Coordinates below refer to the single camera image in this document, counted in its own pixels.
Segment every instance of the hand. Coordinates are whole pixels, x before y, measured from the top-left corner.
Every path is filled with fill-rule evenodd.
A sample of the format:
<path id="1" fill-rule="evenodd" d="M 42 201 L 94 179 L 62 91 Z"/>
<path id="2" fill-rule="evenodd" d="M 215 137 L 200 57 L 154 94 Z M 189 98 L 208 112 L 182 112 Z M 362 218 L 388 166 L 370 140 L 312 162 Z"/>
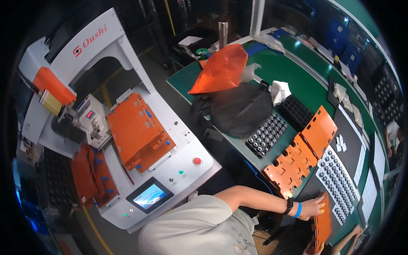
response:
<path id="1" fill-rule="evenodd" d="M 390 158 L 392 156 L 392 150 L 391 148 L 387 149 L 387 153 L 388 153 L 388 158 Z"/>
<path id="2" fill-rule="evenodd" d="M 324 203 L 320 203 L 324 198 L 324 195 L 321 197 L 317 197 L 315 199 L 307 200 L 302 202 L 302 211 L 298 217 L 298 219 L 307 221 L 310 217 L 322 214 L 324 210 L 321 210 L 324 206 Z"/>
<path id="3" fill-rule="evenodd" d="M 357 224 L 354 228 L 353 228 L 353 235 L 356 236 L 356 239 L 363 233 L 363 229 L 360 227 L 359 224 Z"/>
<path id="4" fill-rule="evenodd" d="M 312 246 L 312 242 L 310 242 L 310 243 L 307 245 L 307 247 L 306 247 L 306 249 L 303 251 L 302 255 L 312 255 L 311 253 L 308 253 L 309 251 L 312 251 L 312 249 L 310 248 L 311 246 Z M 322 242 L 322 244 L 320 245 L 320 249 L 319 249 L 316 253 L 314 253 L 313 255 L 320 255 L 321 252 L 323 251 L 323 249 L 324 249 L 324 242 Z"/>

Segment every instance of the blue wristband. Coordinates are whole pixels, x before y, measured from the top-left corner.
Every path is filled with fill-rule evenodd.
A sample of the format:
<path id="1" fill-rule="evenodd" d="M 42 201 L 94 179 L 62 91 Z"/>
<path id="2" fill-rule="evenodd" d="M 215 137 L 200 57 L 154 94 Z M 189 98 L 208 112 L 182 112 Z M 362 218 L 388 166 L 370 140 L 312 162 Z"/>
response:
<path id="1" fill-rule="evenodd" d="M 302 204 L 301 203 L 297 203 L 299 206 L 297 207 L 297 212 L 294 216 L 294 218 L 299 217 L 300 213 L 302 212 Z"/>

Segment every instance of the white t-shirt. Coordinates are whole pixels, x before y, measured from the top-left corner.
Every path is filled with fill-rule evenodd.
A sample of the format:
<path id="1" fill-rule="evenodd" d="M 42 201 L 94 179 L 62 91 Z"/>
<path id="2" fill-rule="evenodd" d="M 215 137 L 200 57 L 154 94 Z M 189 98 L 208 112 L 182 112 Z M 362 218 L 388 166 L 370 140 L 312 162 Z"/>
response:
<path id="1" fill-rule="evenodd" d="M 147 224 L 139 234 L 142 255 L 257 255 L 254 222 L 221 199 L 200 195 Z"/>
<path id="2" fill-rule="evenodd" d="M 390 147 L 394 147 L 395 149 L 397 149 L 399 145 L 399 140 L 397 138 L 398 129 L 399 129 L 399 126 L 395 121 L 392 121 L 387 125 L 388 141 L 389 141 L 388 145 Z"/>

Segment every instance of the green workbench surface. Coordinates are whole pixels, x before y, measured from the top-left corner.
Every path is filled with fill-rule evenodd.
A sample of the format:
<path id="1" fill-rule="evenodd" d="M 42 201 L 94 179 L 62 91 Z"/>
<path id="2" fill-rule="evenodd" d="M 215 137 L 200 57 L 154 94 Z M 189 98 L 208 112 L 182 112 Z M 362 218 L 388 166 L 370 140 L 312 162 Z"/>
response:
<path id="1" fill-rule="evenodd" d="M 283 41 L 285 48 L 289 47 L 289 39 L 282 40 L 281 36 L 279 39 Z M 250 47 L 252 42 L 247 43 L 244 45 L 244 48 Z M 313 69 L 317 72 L 327 70 L 327 74 L 323 75 L 323 77 L 328 79 L 328 75 L 332 75 L 334 79 L 340 83 L 341 85 L 347 88 L 347 92 L 349 96 L 354 100 L 357 107 L 359 107 L 361 111 L 361 115 L 363 116 L 364 120 L 364 129 L 366 130 L 368 136 L 370 136 L 375 131 L 375 124 L 372 121 L 371 117 L 369 116 L 368 112 L 366 111 L 365 107 L 362 105 L 362 102 L 358 98 L 354 92 L 349 89 L 349 85 L 345 82 L 342 76 L 337 76 L 336 73 L 331 73 L 328 67 L 328 63 L 323 60 L 317 53 L 307 48 L 309 52 L 302 50 L 303 56 L 298 56 L 299 58 L 304 58 L 304 62 L 309 57 L 312 59 L 311 63 L 308 61 L 309 66 L 313 66 Z M 268 83 L 272 83 L 274 80 L 284 81 L 289 83 L 289 88 L 291 92 L 313 113 L 315 113 L 320 105 L 327 110 L 329 115 L 334 118 L 336 109 L 327 101 L 327 89 L 323 87 L 311 74 L 305 71 L 302 67 L 297 65 L 291 59 L 284 55 L 277 54 L 272 50 L 265 49 L 261 52 L 256 53 L 253 56 L 248 57 L 247 65 L 252 63 L 258 63 L 261 65 L 261 69 L 256 69 L 255 74 L 258 75 L 260 78 L 265 80 Z M 193 101 L 194 97 L 188 94 L 188 91 L 194 85 L 198 75 L 201 72 L 201 67 L 198 62 L 194 62 L 182 70 L 178 71 L 171 77 L 167 79 L 167 82 L 176 90 L 178 91 L 187 101 L 190 103 Z M 262 171 L 265 166 L 271 164 L 273 160 L 276 159 L 278 155 L 280 155 L 293 140 L 295 137 L 296 132 L 293 128 L 289 128 L 284 136 L 281 137 L 277 146 L 275 146 L 271 152 L 268 153 L 267 158 L 262 160 L 258 159 L 244 144 L 244 141 L 231 136 L 229 134 L 223 134 L 223 136 L 235 147 L 237 148 L 244 157 L 246 157 L 259 171 Z M 358 189 L 360 194 L 362 194 L 367 175 L 368 175 L 368 162 L 369 162 L 369 151 L 366 151 L 366 157 L 364 160 L 364 167 L 361 174 L 360 182 L 358 185 Z M 303 183 L 299 188 L 294 189 L 293 197 L 296 198 L 297 195 L 301 192 L 301 190 L 306 185 L 307 181 L 310 179 L 311 174 L 306 178 L 303 178 Z M 355 206 L 355 210 L 353 214 L 351 214 L 348 218 L 346 223 L 338 230 L 337 234 L 331 240 L 331 244 L 335 245 L 340 241 L 345 235 L 347 235 L 356 224 L 361 224 L 361 220 L 356 210 L 357 207 Z M 375 231 L 379 223 L 381 221 L 381 198 L 380 192 L 377 194 L 377 199 L 374 204 L 373 212 L 371 217 L 368 221 L 371 231 Z M 342 254 L 345 253 L 347 246 L 343 249 Z"/>

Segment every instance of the another person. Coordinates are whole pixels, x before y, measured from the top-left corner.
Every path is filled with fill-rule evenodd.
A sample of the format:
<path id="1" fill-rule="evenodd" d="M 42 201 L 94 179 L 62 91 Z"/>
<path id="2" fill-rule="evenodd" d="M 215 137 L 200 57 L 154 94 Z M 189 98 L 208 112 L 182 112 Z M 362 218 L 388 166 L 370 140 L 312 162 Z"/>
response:
<path id="1" fill-rule="evenodd" d="M 199 195 L 147 224 L 139 234 L 143 255 L 256 255 L 254 221 L 239 206 L 285 213 L 301 220 L 321 214 L 323 197 L 302 203 L 288 201 L 245 186 L 213 196 Z"/>
<path id="2" fill-rule="evenodd" d="M 331 250 L 330 250 L 330 255 L 340 255 L 341 250 L 346 246 L 346 244 L 348 243 L 348 241 L 350 241 L 350 239 L 352 237 L 353 241 L 350 245 L 350 247 L 348 248 L 347 252 L 345 255 L 351 255 L 351 253 L 353 252 L 354 246 L 356 245 L 357 239 L 360 237 L 360 235 L 363 233 L 363 229 L 360 227 L 360 225 L 356 225 L 354 227 L 354 229 L 348 234 L 346 235 L 338 244 L 336 244 Z M 309 255 L 307 253 L 307 251 L 310 249 L 310 246 L 312 245 L 312 243 L 310 242 L 309 245 L 306 247 L 306 249 L 304 250 L 302 255 Z M 322 243 L 319 251 L 313 255 L 320 255 L 321 252 L 323 251 L 324 248 L 324 243 Z"/>
<path id="3" fill-rule="evenodd" d="M 400 142 L 404 140 L 404 130 L 393 120 L 384 128 L 385 141 L 387 145 L 387 155 L 391 158 L 397 153 Z"/>

